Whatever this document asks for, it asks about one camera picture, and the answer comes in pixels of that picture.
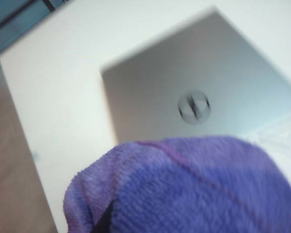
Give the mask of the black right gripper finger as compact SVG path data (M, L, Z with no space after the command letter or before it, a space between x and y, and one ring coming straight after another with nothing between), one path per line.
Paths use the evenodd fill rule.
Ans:
M109 206L106 208L106 210L102 214L99 221L94 225L93 233L110 233L111 232L113 203L114 201L110 202Z

